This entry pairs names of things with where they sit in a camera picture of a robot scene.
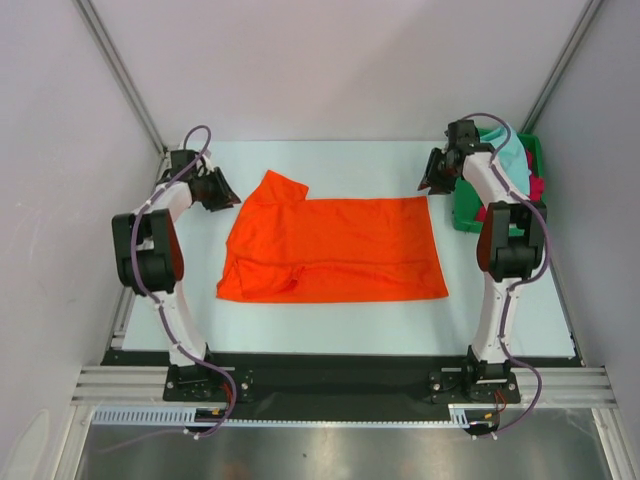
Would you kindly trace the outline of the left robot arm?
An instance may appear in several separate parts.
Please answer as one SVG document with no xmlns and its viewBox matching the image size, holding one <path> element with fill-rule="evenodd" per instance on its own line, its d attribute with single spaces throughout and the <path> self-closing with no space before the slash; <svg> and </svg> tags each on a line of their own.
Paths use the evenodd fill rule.
<svg viewBox="0 0 640 480">
<path fill-rule="evenodd" d="M 168 160 L 150 198 L 133 212 L 114 216 L 111 228 L 120 282 L 156 312 L 170 362 L 185 368 L 205 361 L 209 349 L 185 298 L 185 262 L 175 223 L 195 204 L 218 212 L 241 200 L 208 149 L 174 150 Z"/>
</svg>

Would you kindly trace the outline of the orange t shirt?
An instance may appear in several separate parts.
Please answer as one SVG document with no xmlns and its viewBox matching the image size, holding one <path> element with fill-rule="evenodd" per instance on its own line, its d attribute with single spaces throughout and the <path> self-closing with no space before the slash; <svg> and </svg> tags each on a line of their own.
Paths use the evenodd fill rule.
<svg viewBox="0 0 640 480">
<path fill-rule="evenodd" d="M 328 304 L 448 297 L 426 198 L 310 199 L 308 192 L 266 172 L 227 239 L 219 299 Z"/>
</svg>

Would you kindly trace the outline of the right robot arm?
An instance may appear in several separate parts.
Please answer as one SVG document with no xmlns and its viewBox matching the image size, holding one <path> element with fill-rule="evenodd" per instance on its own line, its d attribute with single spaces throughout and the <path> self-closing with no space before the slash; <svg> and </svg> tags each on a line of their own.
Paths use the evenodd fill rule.
<svg viewBox="0 0 640 480">
<path fill-rule="evenodd" d="M 461 376 L 462 391 L 473 401 L 486 400 L 497 389 L 497 372 L 517 364 L 509 351 L 515 307 L 521 290 L 544 275 L 551 257 L 546 205 L 531 201 L 508 178 L 499 160 L 508 142 L 494 147 L 481 141 L 474 123 L 479 116 L 448 124 L 447 144 L 431 151 L 418 186 L 430 195 L 447 195 L 462 179 L 486 209 L 476 247 L 484 297 L 469 347 L 472 369 Z"/>
</svg>

